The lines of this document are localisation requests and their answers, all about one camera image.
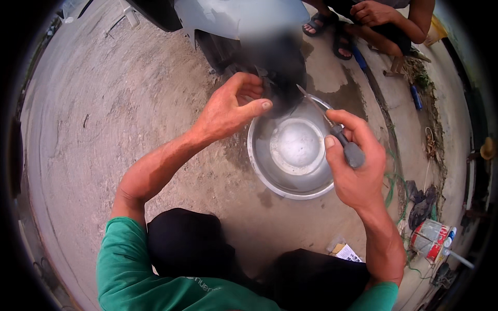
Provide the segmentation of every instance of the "screwdriver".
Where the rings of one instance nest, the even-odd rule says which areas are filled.
[[[298,84],[297,88],[301,91],[301,93],[304,95],[304,97],[316,108],[320,111],[320,113],[323,115],[325,120],[328,122],[328,124],[331,127],[330,133],[334,135],[339,142],[341,143],[342,147],[344,148],[344,158],[346,159],[346,162],[349,166],[351,166],[353,169],[357,169],[363,163],[365,163],[365,153],[358,147],[357,144],[348,141],[348,139],[344,136],[342,132],[342,126],[339,124],[336,124],[335,122],[331,121],[329,118],[327,118],[327,115],[321,109],[318,104],[306,93],[306,91],[299,86]]]

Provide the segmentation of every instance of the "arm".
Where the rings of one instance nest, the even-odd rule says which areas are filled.
[[[259,99],[261,80],[236,73],[209,99],[199,119],[186,133],[140,158],[128,169],[116,190],[111,218],[127,216],[145,228],[144,205],[156,196],[178,169],[211,143],[228,137],[272,107]],[[244,96],[258,100],[248,103]]]
[[[406,254],[394,223],[387,214],[381,193],[385,150],[367,123],[344,110],[329,110],[327,117],[344,124],[344,134],[365,153],[365,164],[353,170],[344,159],[337,138],[325,138],[327,161],[332,169],[337,196],[360,216],[367,234],[367,269],[370,286],[390,281],[398,286],[403,278]]]
[[[354,5],[350,13],[368,27],[393,23],[413,43],[419,44],[424,42],[429,32],[434,5],[435,0],[412,0],[410,2],[410,13],[408,18],[405,18],[396,9],[388,5],[367,0]]]

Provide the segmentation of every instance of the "forearm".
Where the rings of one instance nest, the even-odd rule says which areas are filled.
[[[121,179],[116,191],[111,217],[126,215],[143,218],[144,204],[157,195],[178,169],[210,141],[189,130],[159,146],[133,164]]]
[[[424,42],[427,37],[427,33],[424,33],[417,24],[404,17],[396,10],[394,10],[391,22],[401,29],[413,43],[420,44]]]
[[[367,234],[367,269],[373,283],[391,281],[398,286],[403,278],[406,254],[403,241],[379,195],[370,208],[357,211]]]

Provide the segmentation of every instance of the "black pants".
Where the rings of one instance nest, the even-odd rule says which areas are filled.
[[[350,14],[351,7],[357,4],[353,0],[324,0],[323,2],[325,3],[325,5],[333,8],[335,12],[346,18],[349,18],[353,23],[362,25],[362,23],[357,21],[356,18]],[[410,38],[393,23],[373,26],[371,27],[371,29],[396,43],[403,55],[408,55],[410,53]]]
[[[289,311],[346,309],[370,278],[364,263],[297,249],[277,258],[259,283],[242,271],[216,216],[174,208],[147,228],[151,263],[160,276],[225,279]]]

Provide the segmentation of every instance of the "scooter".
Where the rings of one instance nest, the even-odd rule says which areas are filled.
[[[290,113],[306,88],[301,25],[310,19],[300,0],[127,0],[160,29],[184,29],[218,75],[248,72],[263,80],[270,117]]]

